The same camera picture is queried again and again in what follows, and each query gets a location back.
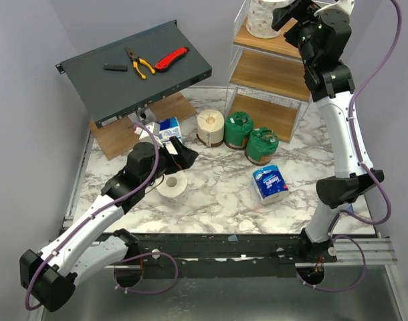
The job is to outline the large floral paper roll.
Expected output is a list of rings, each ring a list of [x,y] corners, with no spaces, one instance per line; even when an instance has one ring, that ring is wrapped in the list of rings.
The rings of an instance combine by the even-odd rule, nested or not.
[[[246,29],[254,37],[271,39],[280,33],[272,29],[273,11],[287,7],[290,1],[281,0],[251,0],[247,13]]]

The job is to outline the short floral paper roll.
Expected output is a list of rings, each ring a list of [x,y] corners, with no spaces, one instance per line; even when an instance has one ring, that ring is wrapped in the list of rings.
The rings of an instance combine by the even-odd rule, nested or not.
[[[161,203],[171,209],[179,209],[188,198],[188,179],[183,171],[165,175],[164,181],[157,187]]]

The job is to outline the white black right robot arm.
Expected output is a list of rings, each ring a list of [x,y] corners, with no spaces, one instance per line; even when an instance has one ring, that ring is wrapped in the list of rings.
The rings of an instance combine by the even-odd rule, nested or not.
[[[339,213],[385,178],[367,155],[352,102],[352,73],[340,59],[351,35],[353,7],[353,1],[325,7],[314,1],[293,1],[273,12],[272,29],[276,31],[296,20],[284,38],[298,49],[306,87],[326,123],[334,155],[334,176],[317,181],[319,203],[299,237],[298,255],[307,262],[332,245],[330,232]]]

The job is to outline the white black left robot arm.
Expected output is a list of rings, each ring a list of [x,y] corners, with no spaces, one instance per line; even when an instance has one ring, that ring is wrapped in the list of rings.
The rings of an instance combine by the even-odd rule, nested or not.
[[[175,154],[155,142],[136,144],[126,165],[105,184],[79,220],[38,252],[29,249],[20,257],[20,281],[26,290],[27,310],[34,309],[30,299],[35,298],[40,306],[55,312],[72,297],[76,286],[99,270],[113,263],[140,262],[145,257],[138,250],[138,239],[125,229],[114,232],[100,245],[93,243],[139,203],[146,188],[159,177],[193,166],[197,152],[175,136],[169,140]]]

